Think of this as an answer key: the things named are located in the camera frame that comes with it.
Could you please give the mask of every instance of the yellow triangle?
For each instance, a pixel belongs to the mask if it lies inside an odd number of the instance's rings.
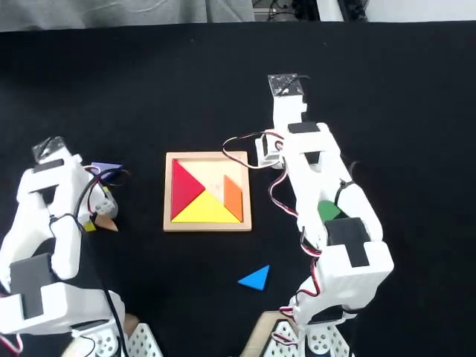
[[[239,223],[239,220],[205,190],[172,219],[172,223]]]

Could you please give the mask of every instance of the purple triangle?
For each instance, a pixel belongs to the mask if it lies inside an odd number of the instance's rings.
[[[99,167],[101,172],[108,169],[122,169],[123,165],[120,164],[107,164],[105,162],[91,162],[91,165]],[[112,176],[117,175],[116,173],[107,173],[103,176],[103,180],[110,179]]]

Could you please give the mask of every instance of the gray cloth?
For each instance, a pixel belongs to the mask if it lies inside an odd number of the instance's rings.
[[[0,31],[245,21],[251,0],[0,0]]]

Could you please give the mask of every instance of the red triangle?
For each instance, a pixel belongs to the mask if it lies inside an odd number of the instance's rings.
[[[200,193],[205,191],[203,184],[198,182],[177,160],[172,161],[172,209],[170,219],[174,219]]]

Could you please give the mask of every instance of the blue triangle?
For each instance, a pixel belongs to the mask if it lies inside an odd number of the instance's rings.
[[[108,169],[120,169],[123,165],[119,164],[107,164],[105,162],[91,162],[91,165],[97,166],[101,169],[101,171],[108,170]],[[107,180],[107,178],[111,178],[112,176],[116,175],[115,173],[107,173],[103,176],[102,180]]]
[[[269,266],[265,266],[260,270],[256,270],[254,273],[249,274],[241,280],[238,280],[238,284],[263,291],[266,284],[266,278],[268,277]]]

